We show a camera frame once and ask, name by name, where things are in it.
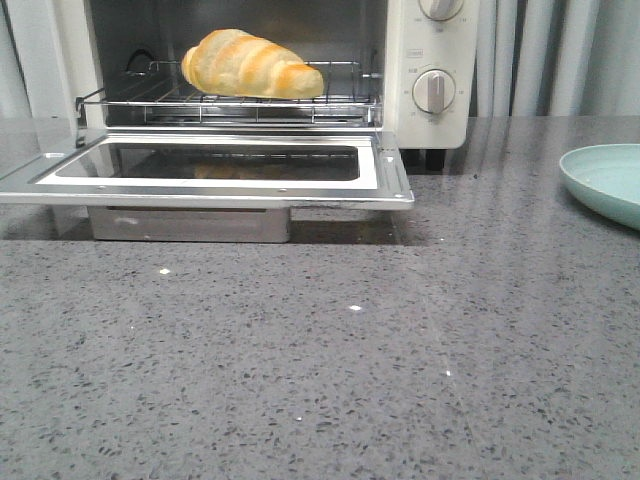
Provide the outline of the oven glass door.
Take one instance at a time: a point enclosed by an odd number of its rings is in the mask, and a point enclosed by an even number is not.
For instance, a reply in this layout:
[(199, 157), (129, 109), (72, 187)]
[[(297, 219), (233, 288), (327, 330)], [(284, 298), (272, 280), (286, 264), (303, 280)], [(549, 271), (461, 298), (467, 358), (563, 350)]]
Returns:
[(1, 177), (4, 203), (169, 209), (414, 205), (388, 132), (90, 130)]

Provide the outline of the golden croissant bread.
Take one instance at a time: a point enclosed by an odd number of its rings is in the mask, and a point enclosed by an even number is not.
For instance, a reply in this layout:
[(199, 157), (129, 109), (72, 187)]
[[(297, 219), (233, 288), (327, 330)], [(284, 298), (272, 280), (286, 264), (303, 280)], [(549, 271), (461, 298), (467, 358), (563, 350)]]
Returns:
[(293, 51), (239, 29), (214, 30), (181, 60), (184, 79), (203, 93), (268, 99), (311, 99), (324, 79)]

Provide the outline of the lower oven knob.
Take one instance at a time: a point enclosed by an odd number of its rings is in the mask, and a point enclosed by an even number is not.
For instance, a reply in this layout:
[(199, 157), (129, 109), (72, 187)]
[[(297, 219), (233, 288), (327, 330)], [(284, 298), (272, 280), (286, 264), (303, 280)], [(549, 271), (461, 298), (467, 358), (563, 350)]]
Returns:
[(422, 73), (414, 82), (412, 97), (416, 106), (429, 114), (441, 114), (452, 104), (455, 82), (446, 71), (432, 69)]

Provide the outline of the oven knob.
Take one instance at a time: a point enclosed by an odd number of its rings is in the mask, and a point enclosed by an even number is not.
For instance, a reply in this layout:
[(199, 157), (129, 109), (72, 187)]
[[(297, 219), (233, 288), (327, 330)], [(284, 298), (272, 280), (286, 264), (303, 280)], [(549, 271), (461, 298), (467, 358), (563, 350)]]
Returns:
[(432, 69), (422, 73), (414, 82), (412, 97), (416, 106), (429, 114), (441, 114), (452, 104), (455, 82), (446, 71)]
[(455, 17), (463, 6), (463, 0), (419, 0), (422, 13), (430, 20), (444, 22)]

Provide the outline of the white Toshiba toaster oven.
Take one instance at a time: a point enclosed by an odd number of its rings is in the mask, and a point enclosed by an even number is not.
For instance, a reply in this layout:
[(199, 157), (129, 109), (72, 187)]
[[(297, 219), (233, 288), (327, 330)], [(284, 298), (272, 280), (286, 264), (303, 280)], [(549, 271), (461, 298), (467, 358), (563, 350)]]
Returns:
[[(78, 130), (364, 129), (438, 170), (465, 140), (475, 1), (56, 1)], [(240, 29), (297, 53), (324, 87), (309, 99), (210, 94), (184, 76), (207, 34)]]

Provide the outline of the upper oven knob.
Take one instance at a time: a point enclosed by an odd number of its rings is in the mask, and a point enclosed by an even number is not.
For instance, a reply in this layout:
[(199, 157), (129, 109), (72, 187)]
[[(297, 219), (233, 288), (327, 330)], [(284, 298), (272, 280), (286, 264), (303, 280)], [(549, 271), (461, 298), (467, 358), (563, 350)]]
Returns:
[(463, 0), (419, 0), (422, 13), (430, 20), (444, 22), (455, 17), (463, 6)]

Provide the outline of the light green plate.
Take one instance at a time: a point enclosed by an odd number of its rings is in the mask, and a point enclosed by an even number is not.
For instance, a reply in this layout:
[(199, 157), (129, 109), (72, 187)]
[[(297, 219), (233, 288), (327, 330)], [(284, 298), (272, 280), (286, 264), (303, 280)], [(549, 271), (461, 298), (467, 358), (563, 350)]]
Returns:
[(639, 145), (588, 146), (559, 161), (563, 184), (583, 205), (639, 230)]

